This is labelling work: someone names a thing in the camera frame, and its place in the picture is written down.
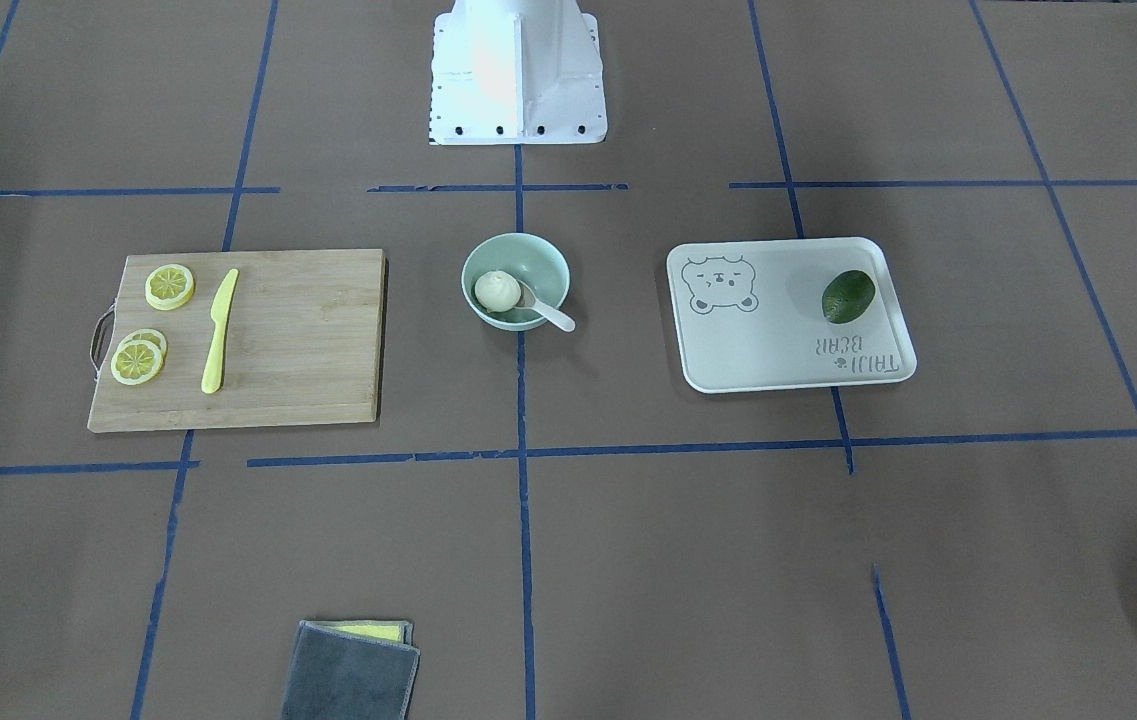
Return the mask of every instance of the yellow knife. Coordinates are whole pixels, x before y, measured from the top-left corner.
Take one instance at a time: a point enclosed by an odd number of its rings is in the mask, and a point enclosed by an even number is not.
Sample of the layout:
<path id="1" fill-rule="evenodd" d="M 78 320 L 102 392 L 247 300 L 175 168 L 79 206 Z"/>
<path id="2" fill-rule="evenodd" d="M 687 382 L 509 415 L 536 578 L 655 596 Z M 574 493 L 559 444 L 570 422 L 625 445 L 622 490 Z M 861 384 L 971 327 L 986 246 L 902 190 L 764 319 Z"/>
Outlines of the yellow knife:
<path id="1" fill-rule="evenodd" d="M 230 316 L 230 299 L 235 295 L 238 280 L 239 268 L 230 268 L 217 288 L 217 296 L 211 299 L 211 347 L 208 348 L 208 361 L 204 363 L 204 381 L 199 384 L 199 389 L 207 395 L 221 389 L 221 371 L 224 369 L 226 354 L 226 318 Z"/>

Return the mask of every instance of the bowl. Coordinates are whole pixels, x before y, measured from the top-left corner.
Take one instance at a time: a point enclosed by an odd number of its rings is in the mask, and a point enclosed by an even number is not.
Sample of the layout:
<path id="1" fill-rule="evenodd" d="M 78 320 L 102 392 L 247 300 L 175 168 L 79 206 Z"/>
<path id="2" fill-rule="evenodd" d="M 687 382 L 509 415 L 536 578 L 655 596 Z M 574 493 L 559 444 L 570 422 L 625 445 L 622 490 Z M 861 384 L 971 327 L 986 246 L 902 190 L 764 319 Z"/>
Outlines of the bowl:
<path id="1" fill-rule="evenodd" d="M 487 324 L 503 331 L 530 331 L 546 322 L 532 311 L 512 307 L 505 313 L 490 313 L 475 300 L 475 282 L 491 270 L 504 270 L 528 283 L 537 299 L 559 307 L 568 297 L 568 262 L 554 245 L 536 234 L 508 232 L 481 242 L 462 265 L 462 295 Z"/>

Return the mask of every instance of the spoon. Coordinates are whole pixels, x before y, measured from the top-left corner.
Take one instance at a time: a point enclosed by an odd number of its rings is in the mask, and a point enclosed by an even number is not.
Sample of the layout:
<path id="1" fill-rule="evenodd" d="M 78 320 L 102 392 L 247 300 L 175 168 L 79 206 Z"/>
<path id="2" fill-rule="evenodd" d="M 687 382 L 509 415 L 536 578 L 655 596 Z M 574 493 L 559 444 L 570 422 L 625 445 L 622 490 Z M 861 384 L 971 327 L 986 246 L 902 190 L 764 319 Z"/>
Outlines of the spoon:
<path id="1" fill-rule="evenodd" d="M 555 307 L 546 305 L 545 303 L 537 300 L 536 292 L 532 292 L 532 288 L 528 287 L 526 282 L 518 282 L 518 301 L 514 304 L 516 307 L 522 307 L 524 311 L 532 311 L 542 316 L 542 318 L 548 318 L 556 328 L 562 329 L 565 333 L 571 333 L 576 329 L 576 321 L 570 318 L 568 315 L 564 315 Z"/>

